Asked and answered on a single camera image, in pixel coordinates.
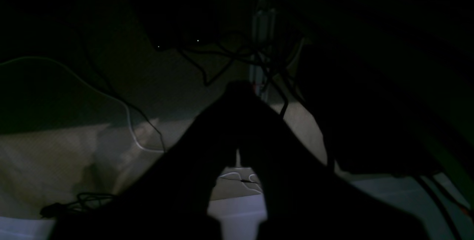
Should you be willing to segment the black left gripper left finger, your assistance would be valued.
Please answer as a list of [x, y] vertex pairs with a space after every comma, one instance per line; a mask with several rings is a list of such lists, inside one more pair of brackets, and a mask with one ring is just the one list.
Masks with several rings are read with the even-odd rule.
[[236, 159], [231, 111], [242, 98], [243, 82], [229, 83], [132, 186], [93, 211], [58, 218], [49, 239], [221, 240], [208, 205], [218, 175]]

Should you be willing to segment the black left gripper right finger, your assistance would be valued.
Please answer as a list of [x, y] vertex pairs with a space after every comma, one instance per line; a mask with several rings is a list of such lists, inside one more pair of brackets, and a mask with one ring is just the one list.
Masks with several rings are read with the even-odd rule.
[[256, 173], [267, 220], [259, 240], [427, 240], [415, 216], [338, 177], [286, 122], [237, 82], [241, 163]]

